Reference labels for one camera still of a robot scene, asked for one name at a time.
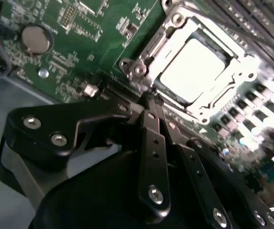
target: black metal bracket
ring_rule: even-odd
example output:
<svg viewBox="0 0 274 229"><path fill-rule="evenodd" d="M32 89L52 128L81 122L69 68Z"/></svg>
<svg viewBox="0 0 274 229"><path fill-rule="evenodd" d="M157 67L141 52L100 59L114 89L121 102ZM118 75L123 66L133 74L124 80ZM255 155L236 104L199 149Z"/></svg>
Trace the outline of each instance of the black metal bracket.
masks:
<svg viewBox="0 0 274 229"><path fill-rule="evenodd" d="M145 223L159 225L172 210L168 162L174 162L184 183L183 192L194 196L191 206L198 210L203 228L274 228L274 213L243 179L230 171L209 146L193 136L186 142L178 127L165 119L163 100L155 91L145 92L139 105L130 107L118 101L97 100L10 112L3 144L11 153L0 152L0 160L9 155L16 158L16 164L0 161L8 170L0 177L28 198L36 199L33 205L37 208L46 193L67 179L63 171L85 133L87 143L83 147L87 149L117 143L138 154L135 195L143 212L136 218ZM35 182L28 183L24 174L31 174ZM45 177L55 182L47 182ZM34 197L30 185L44 195Z"/></svg>
<svg viewBox="0 0 274 229"><path fill-rule="evenodd" d="M3 137L14 152L56 170L66 166L78 147L79 133L102 122L125 122L130 116L128 107L112 100L19 108L9 113Z"/></svg>

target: green circuit board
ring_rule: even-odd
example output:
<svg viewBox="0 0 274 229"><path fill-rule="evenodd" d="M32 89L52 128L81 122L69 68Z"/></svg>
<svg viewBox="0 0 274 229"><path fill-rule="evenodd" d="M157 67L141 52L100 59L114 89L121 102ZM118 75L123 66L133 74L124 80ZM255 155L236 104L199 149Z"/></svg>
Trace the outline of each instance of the green circuit board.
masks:
<svg viewBox="0 0 274 229"><path fill-rule="evenodd" d="M53 48L44 55L26 54L19 37L4 46L21 67L18 77L65 103L83 99L74 88L92 75L125 79L119 60L138 55L165 18L159 0L8 0L1 15L16 31L36 23L52 32ZM128 36L132 24L136 32ZM41 68L48 78L38 76Z"/></svg>

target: metal mounting hole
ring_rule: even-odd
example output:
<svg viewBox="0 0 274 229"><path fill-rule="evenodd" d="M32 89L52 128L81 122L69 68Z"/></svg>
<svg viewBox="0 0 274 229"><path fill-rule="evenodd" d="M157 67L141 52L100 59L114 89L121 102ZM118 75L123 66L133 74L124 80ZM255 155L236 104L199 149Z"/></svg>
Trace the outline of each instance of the metal mounting hole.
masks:
<svg viewBox="0 0 274 229"><path fill-rule="evenodd" d="M124 67L124 68L126 68L128 66L128 62L122 61L121 62L121 66Z"/></svg>
<svg viewBox="0 0 274 229"><path fill-rule="evenodd" d="M165 1L165 5L166 5L166 6L170 6L171 4L172 4L172 0L166 0L166 1Z"/></svg>
<svg viewBox="0 0 274 229"><path fill-rule="evenodd" d="M200 178L203 178L203 174L200 172L200 171L197 171L196 174L200 177Z"/></svg>
<svg viewBox="0 0 274 229"><path fill-rule="evenodd" d="M155 119L155 115L153 115L152 113L148 113L148 116L150 117L150 118L153 118L153 119Z"/></svg>
<svg viewBox="0 0 274 229"><path fill-rule="evenodd" d="M125 107L125 106L123 106L123 105L121 105L121 104L119 104L119 109L120 109L121 111L127 111L127 107Z"/></svg>
<svg viewBox="0 0 274 229"><path fill-rule="evenodd" d="M159 158L159 154L158 153L156 153L155 151L153 152L153 157L155 157L155 158Z"/></svg>

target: motherboard component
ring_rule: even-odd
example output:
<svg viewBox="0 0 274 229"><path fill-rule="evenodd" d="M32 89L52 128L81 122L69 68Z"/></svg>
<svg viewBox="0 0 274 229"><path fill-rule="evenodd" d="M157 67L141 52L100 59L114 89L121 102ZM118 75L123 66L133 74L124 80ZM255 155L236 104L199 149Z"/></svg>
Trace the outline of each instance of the motherboard component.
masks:
<svg viewBox="0 0 274 229"><path fill-rule="evenodd" d="M237 106L242 109L246 114L250 115L254 112L254 109L252 109L246 102L243 100L239 99L236 102Z"/></svg>
<svg viewBox="0 0 274 229"><path fill-rule="evenodd" d="M268 116L260 110L256 111L254 115L263 123L265 123L265 120L268 118Z"/></svg>
<svg viewBox="0 0 274 229"><path fill-rule="evenodd" d="M21 33L21 41L30 55L47 53L53 47L53 36L41 25L27 25Z"/></svg>
<svg viewBox="0 0 274 229"><path fill-rule="evenodd" d="M221 118L222 123L232 132L237 129L238 125L233 122L227 115Z"/></svg>
<svg viewBox="0 0 274 229"><path fill-rule="evenodd" d="M271 92L267 87L263 86L260 83L255 84L255 89L257 92L259 92L261 95L263 95L267 99L270 99L273 94L273 92Z"/></svg>
<svg viewBox="0 0 274 229"><path fill-rule="evenodd" d="M261 133L261 128L256 127L256 125L250 120L246 120L243 122L243 124L254 136L257 136Z"/></svg>
<svg viewBox="0 0 274 229"><path fill-rule="evenodd" d="M122 59L119 66L139 91L156 86L184 104L193 121L207 125L243 82L256 79L259 62L186 2L166 14L139 57Z"/></svg>
<svg viewBox="0 0 274 229"><path fill-rule="evenodd" d="M246 98L251 101L253 104L255 104L257 107L261 106L263 104L263 101L256 96L254 93L252 92L247 92L245 94Z"/></svg>
<svg viewBox="0 0 274 229"><path fill-rule="evenodd" d="M212 127L223 139L226 139L230 135L230 133L218 123L213 124Z"/></svg>
<svg viewBox="0 0 274 229"><path fill-rule="evenodd" d="M235 119L237 122L241 123L245 120L244 115L242 115L239 111L235 108L231 108L228 113Z"/></svg>
<svg viewBox="0 0 274 229"><path fill-rule="evenodd" d="M99 91L99 88L96 85L89 84L88 82L83 82L81 84L81 89L85 95L91 98Z"/></svg>

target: bolt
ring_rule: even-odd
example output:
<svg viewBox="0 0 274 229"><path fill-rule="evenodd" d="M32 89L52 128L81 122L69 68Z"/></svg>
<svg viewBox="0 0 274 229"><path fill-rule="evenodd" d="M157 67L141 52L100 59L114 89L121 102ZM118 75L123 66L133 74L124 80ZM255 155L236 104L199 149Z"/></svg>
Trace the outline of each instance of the bolt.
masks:
<svg viewBox="0 0 274 229"><path fill-rule="evenodd" d="M268 212L266 213L266 216L269 219L269 221L274 225L274 218L273 218L273 216L271 216L270 213L268 213Z"/></svg>
<svg viewBox="0 0 274 229"><path fill-rule="evenodd" d="M255 218L256 220L262 225L265 226L265 220L263 219L263 217L261 215L259 215L259 213L257 211L254 212Z"/></svg>
<svg viewBox="0 0 274 229"><path fill-rule="evenodd" d="M174 123L169 123L169 126L174 130L176 128L176 126L174 125Z"/></svg>
<svg viewBox="0 0 274 229"><path fill-rule="evenodd" d="M153 119L155 118L155 116L154 116L152 113L150 113L150 112L148 113L148 116L149 116L150 118L153 118Z"/></svg>
<svg viewBox="0 0 274 229"><path fill-rule="evenodd" d="M51 137L51 141L56 146L64 146L67 144L67 138L61 134L55 134Z"/></svg>
<svg viewBox="0 0 274 229"><path fill-rule="evenodd" d="M198 140L195 140L194 143L197 145L198 148L202 148L202 144Z"/></svg>
<svg viewBox="0 0 274 229"><path fill-rule="evenodd" d="M42 68L38 71L38 76L45 79L49 76L49 72L47 69Z"/></svg>
<svg viewBox="0 0 274 229"><path fill-rule="evenodd" d="M179 13L174 14L172 17L172 23L175 26L181 26L183 24L183 21L184 21L184 17L183 17L183 15L181 15Z"/></svg>
<svg viewBox="0 0 274 229"><path fill-rule="evenodd" d="M162 195L161 191L156 187L150 187L148 190L148 195L151 200L156 204L162 204L164 201L164 196Z"/></svg>
<svg viewBox="0 0 274 229"><path fill-rule="evenodd" d="M213 209L213 217L222 228L227 226L226 217L216 208Z"/></svg>
<svg viewBox="0 0 274 229"><path fill-rule="evenodd" d="M144 74L146 73L146 69L144 68L143 65L139 64L139 65L136 66L135 72L136 72L138 75L144 75Z"/></svg>
<svg viewBox="0 0 274 229"><path fill-rule="evenodd" d="M28 117L23 120L23 124L29 128L36 130L42 126L42 123L40 122L39 119L34 118L34 117Z"/></svg>

